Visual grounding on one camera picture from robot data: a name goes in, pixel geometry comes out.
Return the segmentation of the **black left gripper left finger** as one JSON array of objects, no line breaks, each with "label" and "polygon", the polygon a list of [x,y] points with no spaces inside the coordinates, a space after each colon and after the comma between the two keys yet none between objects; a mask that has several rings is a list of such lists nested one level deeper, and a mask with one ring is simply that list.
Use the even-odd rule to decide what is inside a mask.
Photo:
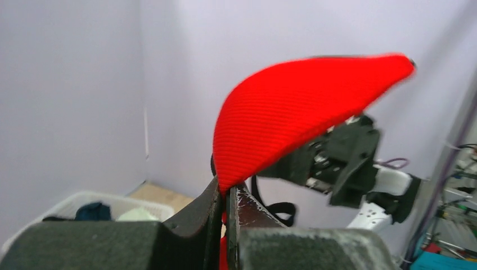
[{"label": "black left gripper left finger", "polygon": [[164,222],[40,222],[12,243],[1,268],[218,269],[221,211],[214,179]]}]

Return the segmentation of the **pale green bra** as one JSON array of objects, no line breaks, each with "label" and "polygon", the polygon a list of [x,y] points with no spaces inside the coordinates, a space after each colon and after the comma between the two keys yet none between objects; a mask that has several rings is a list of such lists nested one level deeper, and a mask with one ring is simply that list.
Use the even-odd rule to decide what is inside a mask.
[{"label": "pale green bra", "polygon": [[134,208],[119,215],[118,222],[159,221],[159,218],[145,208]]}]

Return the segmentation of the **red bra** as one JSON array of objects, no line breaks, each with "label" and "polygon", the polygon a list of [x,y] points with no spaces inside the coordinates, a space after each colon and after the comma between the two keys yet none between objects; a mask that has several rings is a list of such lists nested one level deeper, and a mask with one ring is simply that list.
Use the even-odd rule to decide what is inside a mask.
[{"label": "red bra", "polygon": [[[411,59],[392,53],[287,61],[247,77],[228,95],[215,124],[212,157],[221,195],[362,115],[414,70]],[[226,235],[219,268],[229,269]]]}]

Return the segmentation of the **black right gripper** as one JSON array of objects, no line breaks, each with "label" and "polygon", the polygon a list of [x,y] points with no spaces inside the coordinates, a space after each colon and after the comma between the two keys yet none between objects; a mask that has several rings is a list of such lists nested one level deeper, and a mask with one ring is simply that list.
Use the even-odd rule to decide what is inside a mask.
[{"label": "black right gripper", "polygon": [[297,148],[260,177],[278,178],[330,194],[333,206],[359,208],[376,183],[380,131],[367,115],[354,116]]}]

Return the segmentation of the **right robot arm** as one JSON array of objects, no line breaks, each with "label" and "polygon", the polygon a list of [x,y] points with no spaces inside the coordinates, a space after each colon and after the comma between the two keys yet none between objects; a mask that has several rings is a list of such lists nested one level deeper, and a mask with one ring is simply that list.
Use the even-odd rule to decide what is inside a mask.
[{"label": "right robot arm", "polygon": [[358,209],[350,227],[379,232],[410,215],[421,179],[390,161],[375,160],[381,133],[366,115],[348,119],[259,173],[329,197],[332,206]]}]

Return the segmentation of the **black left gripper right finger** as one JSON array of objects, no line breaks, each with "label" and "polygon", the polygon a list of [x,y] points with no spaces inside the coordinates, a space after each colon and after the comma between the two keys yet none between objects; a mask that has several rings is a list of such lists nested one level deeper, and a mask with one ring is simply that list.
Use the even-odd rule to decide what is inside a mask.
[{"label": "black left gripper right finger", "polygon": [[229,269],[395,269],[383,240],[365,229],[286,227],[246,185],[227,195]]}]

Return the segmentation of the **dark blue bra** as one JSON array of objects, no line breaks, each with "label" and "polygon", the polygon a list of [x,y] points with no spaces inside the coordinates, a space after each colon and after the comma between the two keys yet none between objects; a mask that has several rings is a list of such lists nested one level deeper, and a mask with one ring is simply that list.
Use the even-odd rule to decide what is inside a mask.
[{"label": "dark blue bra", "polygon": [[76,211],[76,221],[111,221],[111,210],[108,205],[93,202],[83,205]]}]

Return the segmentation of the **black bra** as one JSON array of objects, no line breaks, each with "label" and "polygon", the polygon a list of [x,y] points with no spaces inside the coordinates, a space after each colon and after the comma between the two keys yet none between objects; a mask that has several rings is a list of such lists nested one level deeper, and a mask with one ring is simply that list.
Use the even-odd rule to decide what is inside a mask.
[{"label": "black bra", "polygon": [[64,222],[64,221],[75,221],[75,219],[58,217],[58,216],[47,216],[42,219],[42,222]]}]

